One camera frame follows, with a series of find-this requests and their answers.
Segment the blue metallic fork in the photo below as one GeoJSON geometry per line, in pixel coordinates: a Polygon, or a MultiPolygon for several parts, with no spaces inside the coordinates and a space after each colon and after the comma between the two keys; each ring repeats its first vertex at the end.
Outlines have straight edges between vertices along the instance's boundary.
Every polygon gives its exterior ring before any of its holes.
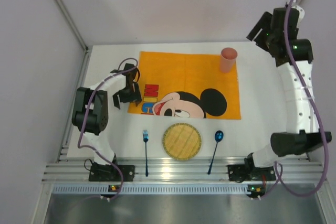
{"type": "Polygon", "coordinates": [[[147,143],[149,141],[149,135],[147,130],[143,130],[143,141],[145,145],[145,176],[148,177],[149,170],[148,170],[148,149],[147,149],[147,143]]]}

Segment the orange cartoon mouse placemat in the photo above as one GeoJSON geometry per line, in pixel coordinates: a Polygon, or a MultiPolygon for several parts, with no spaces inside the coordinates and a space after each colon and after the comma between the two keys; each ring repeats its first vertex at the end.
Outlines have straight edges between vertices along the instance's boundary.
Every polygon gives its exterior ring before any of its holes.
{"type": "Polygon", "coordinates": [[[218,55],[140,52],[142,95],[129,113],[179,118],[240,120],[238,73],[220,70],[218,55]]]}

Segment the pink plastic cup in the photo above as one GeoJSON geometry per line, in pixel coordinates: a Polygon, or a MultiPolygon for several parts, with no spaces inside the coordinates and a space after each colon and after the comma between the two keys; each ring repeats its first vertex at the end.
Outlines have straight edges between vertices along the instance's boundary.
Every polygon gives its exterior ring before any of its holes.
{"type": "Polygon", "coordinates": [[[236,63],[238,52],[231,47],[227,47],[221,50],[220,53],[220,70],[223,73],[231,71],[232,67],[236,63]]]}

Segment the round woven bamboo plate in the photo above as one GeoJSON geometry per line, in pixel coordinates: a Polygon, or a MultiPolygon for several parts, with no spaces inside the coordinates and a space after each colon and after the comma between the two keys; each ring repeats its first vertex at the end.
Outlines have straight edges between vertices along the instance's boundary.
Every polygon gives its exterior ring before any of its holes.
{"type": "Polygon", "coordinates": [[[164,132],[162,146],[169,157],[177,161],[187,161],[199,153],[202,138],[194,126],[187,123],[176,123],[164,132]]]}

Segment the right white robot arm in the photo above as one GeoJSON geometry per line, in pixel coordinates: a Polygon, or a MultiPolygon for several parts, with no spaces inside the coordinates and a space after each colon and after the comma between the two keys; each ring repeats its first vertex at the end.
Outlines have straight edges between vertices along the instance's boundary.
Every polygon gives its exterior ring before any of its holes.
{"type": "Polygon", "coordinates": [[[322,138],[316,114],[311,103],[314,101],[312,87],[312,45],[308,39],[298,39],[298,25],[303,20],[304,10],[295,5],[288,19],[288,40],[295,71],[285,44],[286,8],[275,8],[272,13],[264,12],[260,20],[247,35],[247,39],[270,53],[275,59],[281,76],[286,102],[286,130],[272,133],[270,143],[251,154],[249,158],[257,168],[269,167],[288,155],[301,155],[322,147],[322,138]]]}

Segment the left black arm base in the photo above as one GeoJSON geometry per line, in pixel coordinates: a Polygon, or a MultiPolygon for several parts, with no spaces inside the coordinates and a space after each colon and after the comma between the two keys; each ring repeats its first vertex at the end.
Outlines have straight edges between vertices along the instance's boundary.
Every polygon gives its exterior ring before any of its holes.
{"type": "MultiPolygon", "coordinates": [[[[116,161],[113,162],[117,165],[123,175],[124,182],[132,182],[135,176],[134,165],[118,165],[116,161]]],[[[89,172],[88,180],[90,182],[121,182],[121,175],[111,165],[101,165],[91,159],[84,161],[84,168],[89,172]]]]}

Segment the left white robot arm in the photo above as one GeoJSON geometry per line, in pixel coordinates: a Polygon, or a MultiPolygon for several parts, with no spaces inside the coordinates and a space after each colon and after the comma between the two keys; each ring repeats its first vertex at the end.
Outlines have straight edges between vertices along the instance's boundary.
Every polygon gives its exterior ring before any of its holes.
{"type": "Polygon", "coordinates": [[[94,162],[99,165],[117,163],[106,132],[109,108],[120,109],[121,103],[139,105],[142,101],[139,78],[137,64],[126,63],[123,69],[112,70],[97,84],[76,91],[71,122],[80,132],[77,147],[91,149],[94,162]]]}

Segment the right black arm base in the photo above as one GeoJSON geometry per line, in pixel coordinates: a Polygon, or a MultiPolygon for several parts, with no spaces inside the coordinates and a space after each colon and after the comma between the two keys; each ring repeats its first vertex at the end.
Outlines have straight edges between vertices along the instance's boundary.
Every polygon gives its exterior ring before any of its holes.
{"type": "Polygon", "coordinates": [[[243,164],[227,165],[228,177],[231,182],[242,183],[245,181],[275,181],[274,168],[256,167],[252,157],[244,158],[243,164]]]}

